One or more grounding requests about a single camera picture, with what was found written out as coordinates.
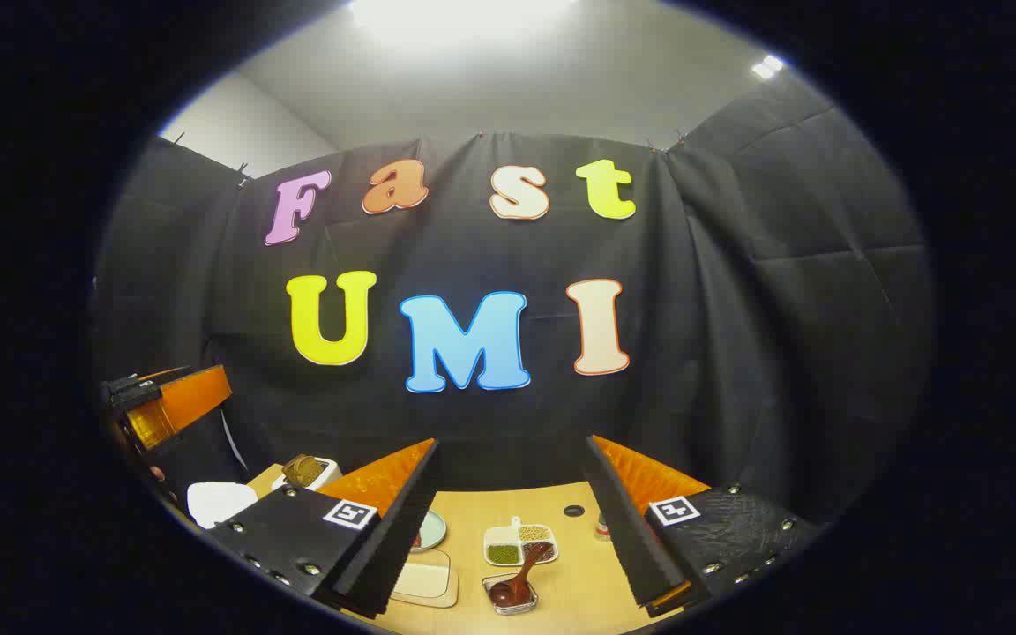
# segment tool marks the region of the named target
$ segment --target bottle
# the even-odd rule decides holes
[[[593,525],[593,535],[597,539],[610,539],[610,529],[606,526],[606,518],[601,518],[601,514],[598,514],[598,522]]]

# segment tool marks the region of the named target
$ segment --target white wall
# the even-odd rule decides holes
[[[328,155],[333,145],[248,77],[232,72],[186,106],[158,136],[250,177]]]

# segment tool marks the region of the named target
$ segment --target wooden table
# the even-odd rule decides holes
[[[250,486],[258,496],[269,493],[279,474],[270,466]],[[576,518],[564,507],[580,505],[585,513]],[[403,635],[468,635],[484,632],[569,632],[581,635],[614,635],[636,630],[670,618],[681,610],[649,619],[633,601],[630,584],[610,542],[595,538],[598,502],[587,483],[573,483],[536,490],[504,492],[438,492],[431,504],[448,525],[446,537],[436,550],[446,552],[459,576],[457,602],[446,610],[407,605],[391,599],[386,614],[377,619],[355,619]],[[515,573],[518,567],[497,567],[485,562],[485,529],[520,521],[547,524],[559,545],[559,558],[535,565],[528,581],[535,586],[539,604],[535,611],[513,616],[497,615],[481,587],[481,578]]]

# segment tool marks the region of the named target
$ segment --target wooden spoon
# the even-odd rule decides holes
[[[551,549],[552,546],[549,544],[545,550],[541,548],[531,550],[527,558],[524,558],[524,566],[520,568],[515,578],[493,584],[492,588],[489,588],[489,598],[492,602],[504,610],[508,607],[519,607],[531,599],[531,588],[527,587],[527,572],[531,571],[531,566]]]

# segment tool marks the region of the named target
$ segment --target black fabric backdrop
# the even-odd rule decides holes
[[[368,177],[400,157],[426,165],[431,194],[368,216]],[[633,217],[590,210],[575,170],[600,157],[632,174],[620,189],[637,204]],[[492,213],[489,177],[504,165],[545,173],[544,217]],[[886,461],[934,345],[931,274],[902,188],[855,126],[789,73],[666,152],[495,133],[460,147],[419,139],[338,152],[242,189],[230,182],[237,174],[218,171],[218,184],[196,170],[171,169],[190,188],[208,185],[182,206],[190,221],[177,221],[181,230],[114,230],[122,256],[110,250],[98,292],[122,301],[102,301],[100,323],[124,314],[128,328],[102,333],[102,344],[120,337],[124,348],[105,350],[98,364],[108,377],[225,365],[234,387],[225,416],[250,466],[243,478],[301,451],[346,472],[434,437],[449,490],[569,483],[581,480],[581,439],[599,434],[826,521]],[[298,240],[264,245],[277,185],[321,170],[331,185],[298,221]],[[161,266],[144,265],[144,253]],[[120,281],[128,269],[136,281]],[[359,269],[378,274],[367,350],[352,365],[311,365],[291,341],[284,284],[328,278],[321,326],[334,340],[344,309],[335,277]],[[572,369],[579,321],[565,289],[588,277],[625,287],[618,323],[632,365],[618,374]],[[410,326],[399,302],[439,295],[467,326],[497,291],[527,298],[519,329],[531,384],[407,392]],[[220,425],[198,427],[217,441],[174,454],[200,465],[186,478],[213,479],[233,458]]]

